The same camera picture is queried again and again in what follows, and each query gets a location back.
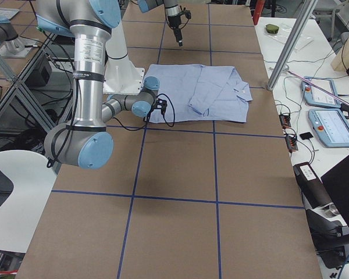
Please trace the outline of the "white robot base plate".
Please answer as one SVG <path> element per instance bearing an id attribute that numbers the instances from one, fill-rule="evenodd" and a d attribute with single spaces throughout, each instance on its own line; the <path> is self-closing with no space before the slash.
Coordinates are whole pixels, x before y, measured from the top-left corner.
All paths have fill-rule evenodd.
<path id="1" fill-rule="evenodd" d="M 143 83 L 145 69 L 133 67 L 128 71 L 116 66 L 105 71 L 104 94 L 138 95 Z"/>

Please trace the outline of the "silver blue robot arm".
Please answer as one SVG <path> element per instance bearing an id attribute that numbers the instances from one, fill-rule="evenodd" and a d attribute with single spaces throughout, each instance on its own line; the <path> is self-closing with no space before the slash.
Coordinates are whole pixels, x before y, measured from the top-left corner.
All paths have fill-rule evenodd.
<path id="1" fill-rule="evenodd" d="M 154 8 L 157 8 L 161 5 L 165 9 L 166 22 L 170 29 L 172 29 L 176 42 L 180 47 L 183 46 L 183 37 L 180 30 L 181 15 L 183 14 L 180 9 L 179 3 L 177 0 L 141 0 L 137 1 L 138 6 L 142 13 L 146 13 Z"/>
<path id="2" fill-rule="evenodd" d="M 98 169 L 114 146 L 106 122 L 124 110 L 148 116 L 160 82 L 129 60 L 117 1 L 39 1 L 37 21 L 74 38 L 72 117 L 45 137 L 47 165 Z"/>

